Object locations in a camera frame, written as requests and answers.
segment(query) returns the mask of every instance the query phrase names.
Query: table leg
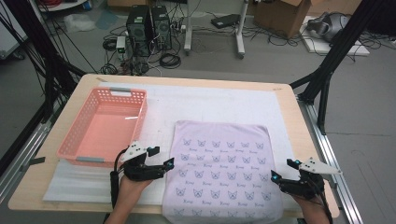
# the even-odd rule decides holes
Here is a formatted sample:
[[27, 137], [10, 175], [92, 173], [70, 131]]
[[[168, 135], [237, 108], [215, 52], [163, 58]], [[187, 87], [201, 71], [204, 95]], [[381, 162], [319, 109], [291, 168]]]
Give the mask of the table leg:
[[242, 6], [241, 18], [239, 21], [239, 26], [235, 31], [236, 36], [236, 44], [238, 47], [238, 56], [243, 59], [245, 56], [245, 47], [244, 47], [244, 40], [242, 37], [242, 30], [244, 29], [245, 17], [247, 15], [248, 10], [248, 0], [244, 0], [244, 4]]
[[187, 25], [186, 25], [186, 37], [184, 40], [184, 51], [186, 55], [190, 54], [191, 50], [191, 40], [192, 40], [192, 26], [191, 26], [191, 11], [190, 11], [190, 1], [187, 1]]

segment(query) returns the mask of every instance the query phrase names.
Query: table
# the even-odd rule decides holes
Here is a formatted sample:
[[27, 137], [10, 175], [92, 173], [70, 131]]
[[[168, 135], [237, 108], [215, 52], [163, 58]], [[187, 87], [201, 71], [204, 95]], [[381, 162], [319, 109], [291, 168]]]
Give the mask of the table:
[[[195, 11], [195, 9], [198, 6], [193, 6], [191, 3], [191, 0], [187, 1], [187, 25], [186, 25], [186, 36], [185, 36], [185, 42], [184, 42], [184, 51], [186, 52], [187, 55], [190, 54], [191, 50], [191, 41], [192, 41], [192, 25], [191, 25], [191, 15]], [[235, 37], [236, 37], [236, 46], [238, 47], [238, 56], [239, 58], [243, 59], [245, 57], [245, 46], [244, 46], [244, 40], [242, 38], [242, 30], [244, 28], [244, 23], [245, 23], [245, 17], [247, 15], [248, 11], [248, 0], [244, 0], [242, 3], [242, 9], [240, 13], [240, 19], [239, 19], [239, 24], [238, 28], [235, 30]]]
[[[26, 172], [21, 183], [18, 185], [13, 196], [8, 202], [8, 207], [14, 210], [36, 211], [83, 211], [83, 212], [110, 212], [110, 203], [54, 203], [42, 201], [48, 185], [52, 179], [59, 159], [56, 150], [75, 119], [77, 112], [83, 105], [92, 87], [101, 82], [136, 83], [149, 85], [167, 86], [191, 86], [224, 89], [240, 89], [254, 91], [273, 91], [276, 94], [282, 116], [285, 121], [290, 144], [296, 158], [305, 160], [309, 157], [317, 158], [314, 143], [304, 122], [300, 107], [297, 104], [291, 87], [287, 84], [221, 81], [204, 79], [184, 79], [166, 77], [124, 77], [107, 75], [86, 75], [78, 83], [73, 95], [69, 99], [62, 114], [52, 127], [46, 141], [38, 151], [36, 158], [45, 157], [44, 163], [32, 165]], [[326, 196], [332, 215], [339, 216], [338, 206], [335, 202], [329, 185], [326, 185]], [[159, 205], [138, 205], [134, 213], [160, 214], [162, 208]], [[285, 211], [285, 216], [301, 217], [301, 211]]]

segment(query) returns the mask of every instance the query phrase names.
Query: hand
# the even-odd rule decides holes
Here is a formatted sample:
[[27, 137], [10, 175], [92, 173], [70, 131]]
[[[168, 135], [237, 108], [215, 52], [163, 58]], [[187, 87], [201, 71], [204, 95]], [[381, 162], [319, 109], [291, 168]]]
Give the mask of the hand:
[[330, 223], [326, 216], [326, 213], [322, 206], [322, 200], [320, 198], [313, 198], [310, 201], [298, 197], [291, 196], [294, 201], [301, 206], [303, 210], [303, 216], [308, 224], [327, 224]]
[[137, 201], [139, 201], [143, 190], [151, 182], [152, 180], [133, 181], [123, 176], [120, 182], [120, 191], [116, 206], [114, 206], [114, 210], [110, 214], [110, 217], [108, 217], [106, 224], [123, 224]]

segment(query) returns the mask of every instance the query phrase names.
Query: basket handle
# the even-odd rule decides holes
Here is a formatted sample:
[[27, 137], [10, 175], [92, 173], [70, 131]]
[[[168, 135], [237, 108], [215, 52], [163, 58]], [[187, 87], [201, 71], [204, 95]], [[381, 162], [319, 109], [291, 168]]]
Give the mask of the basket handle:
[[132, 90], [128, 88], [110, 87], [110, 93], [117, 96], [132, 96]]
[[105, 159], [99, 157], [76, 157], [76, 161], [105, 162]]

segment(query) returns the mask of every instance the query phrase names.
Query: cardboard box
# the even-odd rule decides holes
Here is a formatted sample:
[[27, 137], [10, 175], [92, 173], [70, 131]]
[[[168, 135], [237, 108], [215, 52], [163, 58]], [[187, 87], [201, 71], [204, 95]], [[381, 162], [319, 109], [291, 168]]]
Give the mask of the cardboard box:
[[324, 0], [316, 6], [309, 8], [308, 15], [320, 16], [323, 12], [341, 12], [352, 15], [358, 8], [361, 0]]
[[151, 0], [107, 0], [107, 5], [111, 9], [129, 11], [133, 5], [151, 6]]
[[259, 3], [254, 15], [256, 25], [287, 39], [298, 34], [309, 8], [322, 0], [276, 0]]

